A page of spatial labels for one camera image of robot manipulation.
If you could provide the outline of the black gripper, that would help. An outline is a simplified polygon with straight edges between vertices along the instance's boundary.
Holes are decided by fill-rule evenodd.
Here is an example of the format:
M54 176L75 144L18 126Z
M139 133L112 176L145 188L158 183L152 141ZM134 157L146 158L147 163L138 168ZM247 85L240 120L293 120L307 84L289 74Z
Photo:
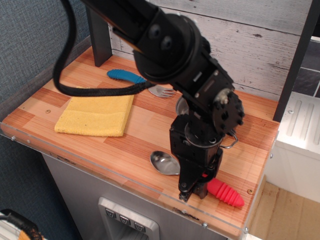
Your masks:
M208 183L217 175L222 160L222 137L197 138L189 128L189 116L179 115L170 130L170 149L180 165L179 199L187 202L191 195L201 200L208 194Z

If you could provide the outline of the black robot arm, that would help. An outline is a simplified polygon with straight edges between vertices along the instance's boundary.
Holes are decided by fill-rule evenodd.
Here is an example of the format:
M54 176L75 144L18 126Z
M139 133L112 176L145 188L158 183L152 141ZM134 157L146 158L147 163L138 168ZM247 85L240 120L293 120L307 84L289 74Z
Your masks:
M179 198L204 198L221 163L223 138L243 124L233 80L188 17L164 13L145 0L87 0L85 5L131 45L146 80L182 94L188 112L177 116L169 131L171 153L180 164Z

